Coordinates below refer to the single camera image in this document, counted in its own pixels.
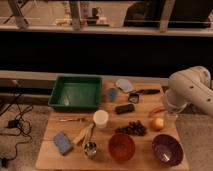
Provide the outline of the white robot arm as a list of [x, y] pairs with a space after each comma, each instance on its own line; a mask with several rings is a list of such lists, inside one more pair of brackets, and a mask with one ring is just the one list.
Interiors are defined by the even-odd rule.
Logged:
[[213, 117], [213, 90], [211, 74], [203, 66], [195, 66], [173, 73], [168, 79], [169, 88], [162, 97], [168, 112], [180, 113], [189, 103]]

